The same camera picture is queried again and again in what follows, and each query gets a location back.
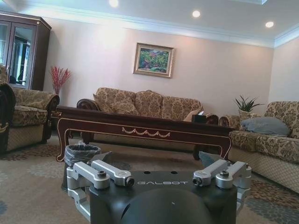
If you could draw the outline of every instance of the trash can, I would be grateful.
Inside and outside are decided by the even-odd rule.
[[[90,161],[95,155],[100,154],[101,149],[97,146],[86,145],[83,142],[79,142],[76,145],[68,145],[65,147],[64,152],[64,178],[61,184],[63,191],[67,192],[67,173],[66,169],[76,163]]]

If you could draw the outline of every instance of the dark wooden coffee table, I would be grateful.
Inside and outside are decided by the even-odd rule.
[[[64,160],[64,149],[69,144],[70,131],[82,132],[85,143],[92,141],[94,133],[128,136],[134,138],[153,139],[190,143],[199,146],[218,146],[219,154],[227,158],[231,147],[228,133],[233,128],[210,124],[148,118],[141,116],[105,113],[73,107],[58,106],[52,112],[57,120],[57,131],[60,141],[60,154],[57,161]],[[193,155],[198,159],[199,148]]]

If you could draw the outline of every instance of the vase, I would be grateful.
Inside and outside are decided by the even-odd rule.
[[[57,94],[57,95],[59,95],[60,89],[54,89],[54,93]]]

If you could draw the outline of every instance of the framed painting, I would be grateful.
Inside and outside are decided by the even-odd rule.
[[[174,48],[137,43],[134,74],[171,78]]]

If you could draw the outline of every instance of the screw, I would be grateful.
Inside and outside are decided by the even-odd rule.
[[[221,175],[222,177],[228,177],[228,176],[229,176],[229,172],[223,170],[223,171],[220,173],[220,175]]]
[[[199,186],[202,184],[201,179],[193,178],[192,182],[194,183],[195,186]]]
[[[128,187],[133,186],[134,183],[135,183],[135,180],[132,177],[128,177],[125,181],[125,185]]]
[[[98,172],[98,177],[100,177],[100,178],[106,177],[106,172],[105,171],[99,171]]]

